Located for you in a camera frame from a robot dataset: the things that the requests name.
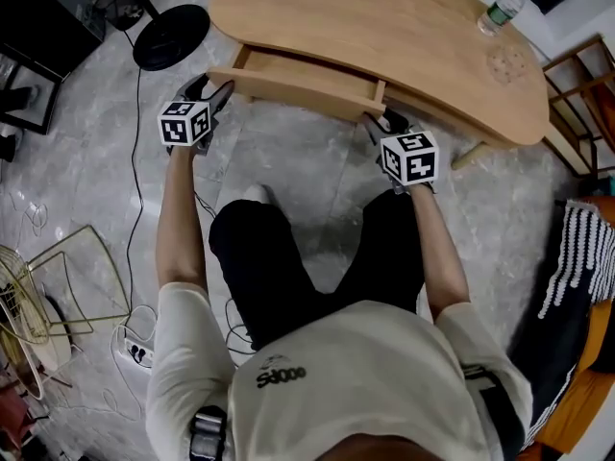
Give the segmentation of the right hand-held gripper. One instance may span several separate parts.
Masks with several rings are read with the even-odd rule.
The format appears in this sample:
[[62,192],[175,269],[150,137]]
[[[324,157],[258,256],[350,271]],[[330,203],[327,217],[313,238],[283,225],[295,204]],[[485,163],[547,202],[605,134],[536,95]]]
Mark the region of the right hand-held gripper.
[[438,178],[440,149],[431,131],[415,132],[400,113],[386,108],[383,113],[389,129],[371,113],[361,116],[361,123],[378,148],[376,163],[390,180],[395,194],[408,194],[415,184],[432,183]]

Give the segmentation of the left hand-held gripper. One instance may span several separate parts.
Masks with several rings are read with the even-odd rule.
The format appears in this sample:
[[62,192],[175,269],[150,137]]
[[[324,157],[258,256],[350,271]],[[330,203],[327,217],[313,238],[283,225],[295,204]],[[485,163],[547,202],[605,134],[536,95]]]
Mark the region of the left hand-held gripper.
[[226,81],[207,99],[202,92],[209,82],[206,73],[180,87],[171,101],[163,104],[158,114],[160,142],[168,154],[174,147],[193,147],[205,156],[218,125],[215,115],[234,93],[234,81]]

